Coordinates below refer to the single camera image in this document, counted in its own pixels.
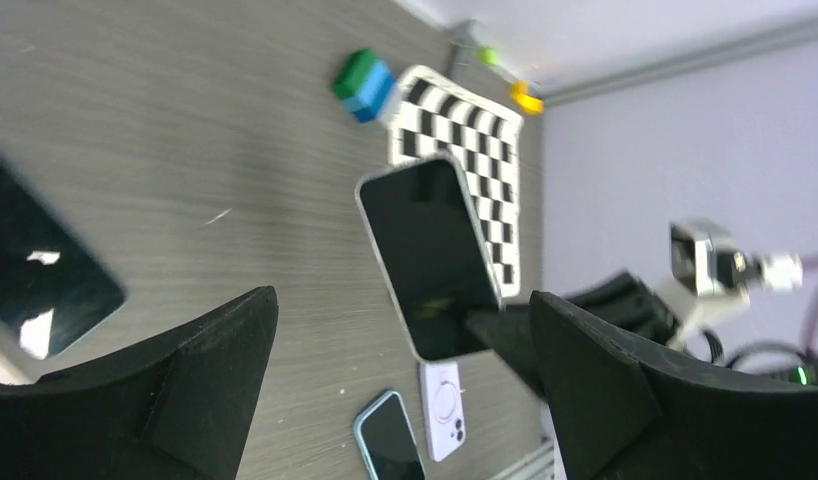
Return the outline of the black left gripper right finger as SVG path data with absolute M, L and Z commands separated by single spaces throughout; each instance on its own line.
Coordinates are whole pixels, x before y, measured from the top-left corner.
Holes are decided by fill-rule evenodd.
M 534 292 L 529 319 L 571 479 L 818 479 L 818 387 L 714 366 Z

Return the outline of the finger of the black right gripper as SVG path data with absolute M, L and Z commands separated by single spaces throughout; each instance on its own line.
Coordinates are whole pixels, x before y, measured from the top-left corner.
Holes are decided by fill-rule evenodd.
M 473 310 L 464 323 L 537 398 L 545 398 L 528 305 L 507 305 L 500 311 Z

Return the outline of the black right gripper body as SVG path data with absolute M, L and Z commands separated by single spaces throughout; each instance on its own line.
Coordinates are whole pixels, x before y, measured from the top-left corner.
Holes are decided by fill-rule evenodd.
M 627 270 L 565 299 L 618 328 L 661 345 L 667 344 L 679 327 L 675 315 L 655 292 Z

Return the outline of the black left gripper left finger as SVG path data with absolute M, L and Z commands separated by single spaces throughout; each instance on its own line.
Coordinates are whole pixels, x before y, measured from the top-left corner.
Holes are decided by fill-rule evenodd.
M 255 288 L 27 385 L 0 385 L 0 479 L 232 479 L 278 323 Z

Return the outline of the teal phone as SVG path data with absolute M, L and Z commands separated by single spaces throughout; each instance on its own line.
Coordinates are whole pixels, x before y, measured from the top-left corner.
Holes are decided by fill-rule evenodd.
M 466 325 L 502 295 L 461 166 L 437 154 L 363 178 L 356 200 L 418 359 L 442 362 L 487 345 Z

